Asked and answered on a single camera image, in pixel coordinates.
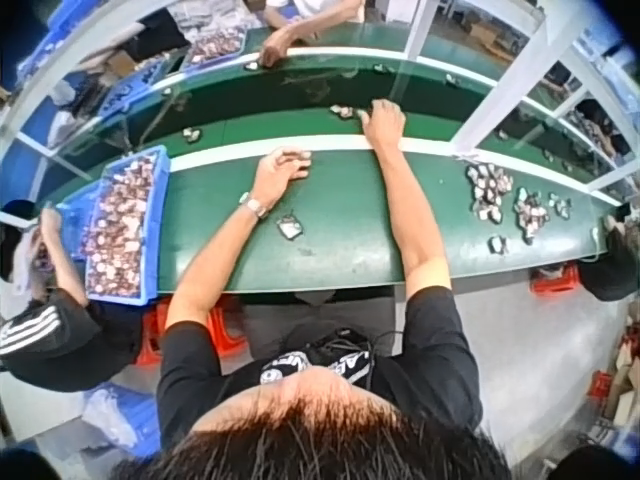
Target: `blue tray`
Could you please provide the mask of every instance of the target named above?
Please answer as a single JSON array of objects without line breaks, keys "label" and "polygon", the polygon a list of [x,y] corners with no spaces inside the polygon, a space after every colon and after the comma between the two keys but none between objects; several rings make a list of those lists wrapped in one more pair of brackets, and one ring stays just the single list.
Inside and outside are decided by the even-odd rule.
[{"label": "blue tray", "polygon": [[[162,222],[162,211],[164,206],[164,197],[167,193],[167,184],[169,182],[169,171],[171,167],[171,159],[167,156],[165,147],[153,147],[130,155],[122,160],[117,160],[107,165],[100,178],[100,186],[98,189],[98,199],[102,198],[105,190],[111,183],[114,174],[121,172],[125,167],[137,159],[145,155],[157,154],[155,168],[153,171],[153,186],[149,197],[147,198],[147,210],[142,225],[143,233],[141,241],[141,260],[140,260],[140,296],[139,297],[120,297],[111,295],[99,295],[89,292],[88,297],[92,300],[100,300],[103,302],[121,303],[125,305],[146,305],[149,300],[158,296],[158,254],[160,249],[160,225]],[[96,222],[99,219],[99,201],[95,202],[93,216],[91,219],[91,228],[97,228]],[[85,270],[85,286],[89,282],[87,277],[89,271],[93,268],[91,257],[87,257],[87,268]]]},{"label": "blue tray", "polygon": [[158,59],[126,78],[120,80],[105,97],[98,116],[106,118],[116,112],[126,112],[134,100],[149,91],[159,77],[164,75],[166,60]]},{"label": "blue tray", "polygon": [[38,46],[33,49],[33,52],[31,52],[27,60],[18,68],[18,83],[22,84],[29,77],[33,76],[33,74],[49,60],[48,57],[55,51],[56,45],[59,42],[63,42],[69,36],[69,33],[69,31],[63,29],[52,30],[47,33]]},{"label": "blue tray", "polygon": [[211,60],[207,60],[204,61],[202,63],[192,63],[193,62],[193,57],[194,55],[196,55],[197,51],[198,51],[198,42],[202,42],[204,41],[204,39],[206,39],[207,37],[213,35],[216,32],[210,32],[209,35],[207,35],[206,33],[201,35],[199,38],[196,39],[196,41],[193,43],[193,45],[191,46],[191,48],[189,49],[189,51],[187,52],[187,55],[184,57],[184,61],[182,62],[182,65],[180,66],[180,71],[181,72],[185,72],[187,74],[189,73],[195,73],[195,72],[199,72],[201,70],[206,70],[208,68],[213,67],[214,65],[218,65],[220,63],[224,63],[224,62],[228,62],[229,60],[239,57],[242,52],[244,52],[244,49],[246,47],[247,44],[247,29],[245,27],[230,27],[224,30],[236,30],[238,32],[238,35],[242,36],[242,41],[241,41],[241,45],[240,48],[238,48],[237,51],[233,52],[233,53],[228,53],[226,55],[221,55],[219,57],[215,57],[212,58]]},{"label": "blue tray", "polygon": [[60,6],[49,16],[47,26],[49,30],[61,28],[70,33],[104,3],[107,2],[105,0],[62,0]]},{"label": "blue tray", "polygon": [[83,238],[91,226],[94,204],[98,198],[97,181],[82,187],[56,205],[62,215],[62,245],[73,260],[86,258],[83,250]]},{"label": "blue tray", "polygon": [[136,457],[146,457],[158,452],[160,450],[160,427],[158,425],[158,407],[154,396],[107,382],[85,392],[85,399],[102,389],[108,390],[109,394],[115,397],[118,410],[134,430],[137,440],[134,445],[119,444],[109,438],[107,441]]}]

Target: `red plastic stool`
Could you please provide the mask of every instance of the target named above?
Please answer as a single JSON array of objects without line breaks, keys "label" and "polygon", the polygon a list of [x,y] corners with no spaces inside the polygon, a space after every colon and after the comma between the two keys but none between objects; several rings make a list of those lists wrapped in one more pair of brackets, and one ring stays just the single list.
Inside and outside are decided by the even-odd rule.
[{"label": "red plastic stool", "polygon": [[529,290],[536,295],[546,297],[568,292],[576,288],[579,284],[580,277],[578,275],[578,267],[575,264],[571,264],[564,267],[560,278],[549,279],[536,277],[531,279],[531,282],[529,282]]},{"label": "red plastic stool", "polygon": [[145,313],[142,317],[142,347],[135,363],[140,367],[157,365],[162,360],[162,354],[160,353],[161,330],[157,319],[158,315],[155,308]]},{"label": "red plastic stool", "polygon": [[[156,305],[157,324],[161,334],[164,333],[170,303],[171,297],[166,297]],[[207,318],[207,330],[209,330],[211,341],[213,341],[216,352],[221,358],[234,355],[247,347],[247,339],[244,335],[237,337],[229,335],[225,325],[225,309],[238,311],[239,302],[233,296],[223,295],[216,306],[211,309]]]}]

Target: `wristwatch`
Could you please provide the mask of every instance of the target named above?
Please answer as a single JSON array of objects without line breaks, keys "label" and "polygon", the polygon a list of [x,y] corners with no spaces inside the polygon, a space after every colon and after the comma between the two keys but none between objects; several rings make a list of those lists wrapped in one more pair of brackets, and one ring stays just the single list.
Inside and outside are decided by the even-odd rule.
[{"label": "wristwatch", "polygon": [[240,205],[245,205],[249,210],[256,214],[260,220],[265,218],[269,211],[255,198],[249,196],[249,192],[244,192],[238,202]]}]

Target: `workbench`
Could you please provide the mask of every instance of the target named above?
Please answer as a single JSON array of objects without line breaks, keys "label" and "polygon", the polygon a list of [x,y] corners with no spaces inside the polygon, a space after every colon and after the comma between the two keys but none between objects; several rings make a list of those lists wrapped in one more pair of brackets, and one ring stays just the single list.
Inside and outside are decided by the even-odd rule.
[{"label": "workbench", "polygon": [[[389,52],[401,50],[406,35],[401,28],[365,25],[354,36],[353,27],[343,25],[321,41],[323,45],[348,42],[348,52],[329,49],[325,54],[297,55],[266,72],[247,71],[244,63],[236,62],[194,77],[180,77],[168,82],[170,91],[156,89],[129,111],[86,129],[59,154],[98,178],[106,163],[125,153],[126,132],[135,149],[165,145],[174,164],[182,165],[172,167],[165,201],[158,279],[162,292],[173,291],[189,261],[237,206],[240,195],[251,188],[260,157],[247,153],[255,150],[251,146],[280,138],[285,144],[296,144],[290,137],[319,135],[326,136],[328,146],[315,152],[310,178],[294,185],[257,227],[228,289],[290,291],[402,282],[376,161],[366,146],[344,147],[343,139],[353,140],[360,134],[359,122],[341,120],[329,111],[333,104],[366,108],[373,98],[382,97],[398,102],[406,111],[405,137],[428,146],[407,157],[434,208],[453,277],[526,268],[601,252],[602,232],[598,228],[596,242],[592,228],[599,226],[599,218],[611,204],[570,186],[593,180],[605,173],[606,167],[581,145],[580,138],[528,104],[521,104],[501,125],[509,135],[507,140],[491,136],[479,148],[531,167],[510,171],[516,189],[522,186],[540,191],[544,199],[551,192],[571,198],[571,219],[562,220],[551,212],[551,222],[538,232],[533,246],[527,246],[516,227],[514,192],[504,198],[501,225],[475,217],[470,209],[472,187],[464,174],[466,162],[451,158],[441,147],[491,87],[462,76],[459,85],[452,87],[446,84],[447,72],[442,68],[392,58]],[[266,31],[251,31],[245,53],[257,51],[264,38]],[[428,38],[422,54],[455,62],[493,79],[505,69],[478,52],[438,37]],[[391,73],[376,73],[373,67],[379,63],[389,67]],[[539,86],[530,97],[548,97],[545,92]],[[149,130],[154,119],[155,126]],[[185,141],[182,130],[187,127],[202,129],[199,142]],[[434,143],[435,150],[430,150],[429,142]],[[224,149],[228,156],[229,148],[236,153],[225,158],[227,161],[217,161],[216,156]],[[545,149],[555,161],[545,158]],[[199,157],[195,164],[185,160],[196,154]],[[567,163],[572,166],[570,171],[563,165]],[[539,175],[541,168],[549,175]],[[47,198],[58,201],[82,184],[64,169],[52,167],[42,191]],[[305,230],[293,242],[282,237],[275,225],[291,211]],[[509,239],[508,255],[489,253],[487,241],[493,235]]]}]

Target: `white t-shirt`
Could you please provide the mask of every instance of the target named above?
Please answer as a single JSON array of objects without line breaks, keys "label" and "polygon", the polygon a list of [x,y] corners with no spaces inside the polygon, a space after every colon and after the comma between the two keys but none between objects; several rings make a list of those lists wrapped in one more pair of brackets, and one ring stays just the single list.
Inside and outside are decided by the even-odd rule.
[{"label": "white t-shirt", "polygon": [[[293,0],[294,5],[300,12],[302,18],[309,18],[323,12],[329,7],[337,5],[342,0]],[[350,21],[364,22],[364,2],[358,11],[357,18]],[[281,8],[289,5],[289,0],[267,0],[268,7]]]}]

